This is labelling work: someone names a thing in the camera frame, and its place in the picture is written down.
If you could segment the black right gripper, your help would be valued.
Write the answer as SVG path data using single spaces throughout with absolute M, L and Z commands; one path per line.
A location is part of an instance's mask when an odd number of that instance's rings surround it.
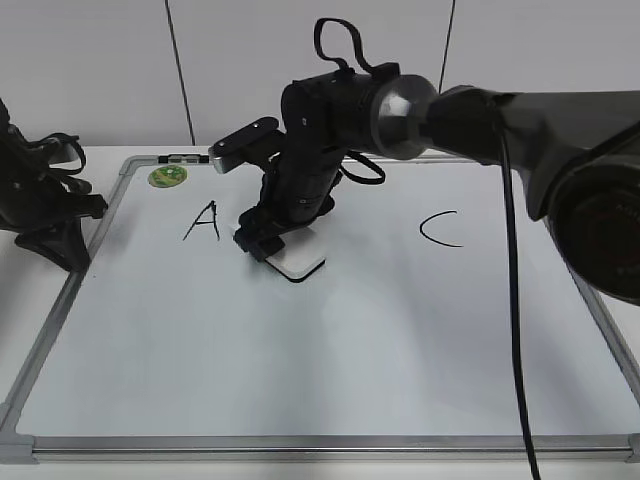
M 233 236 L 243 252 L 263 262 L 285 247 L 280 234 L 328 214 L 335 201 L 327 196 L 349 151 L 394 156 L 375 128 L 382 98 L 399 78 L 397 69 L 372 74 L 347 69 L 286 86 L 284 146 L 259 204 L 240 215 Z

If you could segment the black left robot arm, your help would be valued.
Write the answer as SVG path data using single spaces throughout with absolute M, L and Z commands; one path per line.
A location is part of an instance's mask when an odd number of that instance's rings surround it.
M 82 272 L 90 255 L 84 218 L 101 219 L 105 198 L 81 179 L 87 157 L 77 135 L 27 139 L 1 106 L 1 229 L 14 243 L 67 272 Z

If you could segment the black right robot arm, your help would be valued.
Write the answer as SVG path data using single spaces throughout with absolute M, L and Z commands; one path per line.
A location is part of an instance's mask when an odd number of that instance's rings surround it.
M 435 149 L 515 171 L 530 219 L 585 282 L 639 300 L 639 95 L 501 93 L 423 77 L 333 72 L 288 85 L 286 130 L 265 155 L 259 203 L 234 238 L 258 260 L 333 205 L 344 157 L 409 160 Z

